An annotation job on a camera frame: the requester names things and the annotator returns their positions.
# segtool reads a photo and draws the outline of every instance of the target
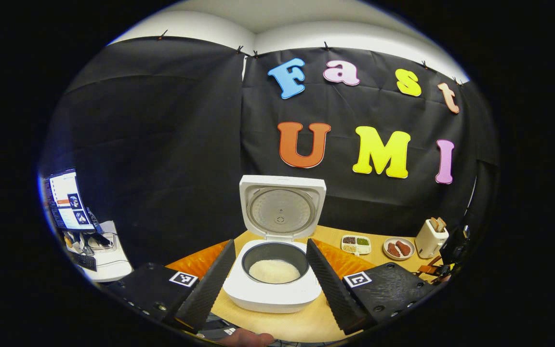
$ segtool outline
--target blue letter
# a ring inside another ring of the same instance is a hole
[[[275,77],[280,88],[282,88],[282,99],[288,99],[293,95],[301,93],[305,89],[304,85],[298,85],[294,81],[295,79],[299,81],[303,81],[305,79],[304,72],[297,67],[304,65],[304,61],[299,58],[295,58],[280,66],[272,68],[269,70],[269,73],[267,73],[267,75]],[[288,68],[290,67],[293,67],[292,72],[288,72]]]

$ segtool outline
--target plate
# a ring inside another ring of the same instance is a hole
[[[354,255],[368,254],[372,251],[372,242],[365,236],[344,235],[342,237],[342,251]]]
[[[399,250],[399,247],[396,245],[395,247],[397,248],[397,250],[399,251],[400,256],[396,257],[395,255],[392,255],[388,252],[387,248],[389,246],[390,243],[395,243],[397,241],[401,241],[403,244],[407,245],[408,247],[410,247],[410,254],[408,255],[403,255],[401,254],[401,250]],[[408,241],[407,239],[404,239],[403,237],[390,237],[389,239],[385,240],[385,243],[383,244],[383,251],[385,252],[385,254],[387,255],[387,257],[394,259],[394,260],[406,260],[410,257],[412,257],[412,255],[414,254],[415,248],[414,248],[414,244],[412,244],[412,242]]]

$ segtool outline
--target white ceiling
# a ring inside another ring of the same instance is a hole
[[[401,20],[358,0],[185,0],[163,11],[209,13],[256,34],[302,22],[359,22],[392,29],[433,44]]]

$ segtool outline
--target white rice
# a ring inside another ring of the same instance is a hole
[[[257,261],[250,266],[250,275],[266,283],[286,283],[298,279],[301,274],[292,264],[281,260]]]

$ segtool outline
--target letter m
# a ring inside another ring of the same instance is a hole
[[[407,178],[406,170],[406,152],[410,135],[405,132],[394,132],[391,134],[387,145],[383,145],[381,137],[375,128],[357,127],[355,130],[361,138],[359,147],[359,160],[353,165],[353,171],[360,174],[369,174],[372,172],[370,165],[370,157],[376,173],[381,174],[387,166],[389,160],[391,165],[387,169],[387,176],[396,178]]]

